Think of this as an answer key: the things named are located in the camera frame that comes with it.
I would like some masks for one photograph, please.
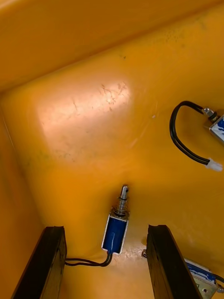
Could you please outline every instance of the electrical cable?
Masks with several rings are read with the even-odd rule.
[[[170,132],[170,136],[171,139],[173,141],[173,143],[175,144],[175,146],[185,155],[187,155],[189,158],[191,158],[192,160],[204,164],[204,165],[208,165],[208,163],[210,162],[209,159],[203,158],[199,155],[196,155],[194,152],[192,152],[191,150],[189,150],[178,138],[177,133],[176,133],[176,128],[175,128],[175,122],[176,122],[176,117],[177,117],[177,113],[179,111],[179,109],[182,106],[188,106],[192,109],[194,109],[195,111],[197,111],[200,114],[203,114],[203,107],[192,103],[190,101],[183,101],[181,102],[179,105],[177,105],[172,114],[171,114],[171,118],[170,118],[170,122],[169,122],[169,132]]]
[[[71,266],[71,267],[81,266],[81,265],[82,266],[90,266],[90,267],[106,267],[111,263],[112,256],[113,256],[113,253],[107,253],[107,258],[102,263],[93,262],[93,261],[86,260],[83,258],[66,258],[65,265]],[[80,263],[68,263],[67,261],[81,261],[81,262]]]
[[[214,275],[215,275],[215,277],[216,277],[216,280],[221,281],[221,282],[224,283],[224,278],[222,278],[221,276],[219,276],[219,275],[217,275],[217,274],[214,274]]]

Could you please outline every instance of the yellow plastic surface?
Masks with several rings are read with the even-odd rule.
[[[0,91],[221,0],[0,0]]]
[[[11,297],[43,226],[0,116],[0,297]]]
[[[107,268],[66,267],[65,298],[153,299],[141,257],[148,224],[168,225],[184,256],[224,276],[224,172],[183,155],[168,129],[183,100],[223,108],[223,34],[220,5],[2,94],[41,220],[65,226],[68,256],[105,259],[110,207],[122,184],[130,185],[122,254]],[[195,153],[224,164],[223,146],[205,121],[182,108],[178,135]]]

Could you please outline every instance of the blue solenoid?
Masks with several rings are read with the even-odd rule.
[[[128,185],[123,185],[118,204],[112,207],[107,219],[102,249],[108,254],[120,254],[123,248],[129,220],[128,190]]]

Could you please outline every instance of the white wire connector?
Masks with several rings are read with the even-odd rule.
[[[215,171],[222,171],[223,170],[222,164],[219,164],[219,163],[213,161],[211,158],[209,158],[209,160],[210,161],[209,161],[208,165],[205,166],[206,168],[210,168],[210,169],[213,169]]]

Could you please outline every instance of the black cable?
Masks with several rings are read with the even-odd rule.
[[[195,153],[193,153],[191,150],[189,150],[181,141],[180,139],[177,137],[177,133],[176,133],[176,128],[175,128],[175,122],[176,122],[176,117],[177,117],[177,113],[180,109],[180,107],[182,106],[188,106],[192,109],[194,109],[195,111],[197,111],[200,114],[203,114],[202,109],[203,107],[192,103],[190,101],[183,101],[181,102],[179,105],[177,105],[172,114],[171,114],[171,118],[170,118],[170,122],[169,122],[169,131],[170,131],[170,136],[171,139],[173,141],[173,143],[175,144],[175,146],[185,155],[187,155],[189,158],[191,158],[192,160],[199,162],[201,164],[204,165],[208,165],[209,163],[209,159],[203,158],[199,155],[196,155]]]
[[[216,277],[216,280],[218,281],[221,281],[221,282],[224,282],[224,278],[222,278],[221,276],[217,275],[217,274],[214,274],[215,277]]]
[[[69,258],[69,259],[66,258],[66,261],[86,261],[86,263],[68,263],[68,262],[65,262],[65,265],[72,266],[72,267],[81,266],[81,265],[82,266],[90,266],[90,267],[106,267],[111,263],[112,256],[113,256],[113,253],[107,253],[107,258],[102,263],[93,262],[93,261],[86,260],[86,259],[83,259],[83,258]]]

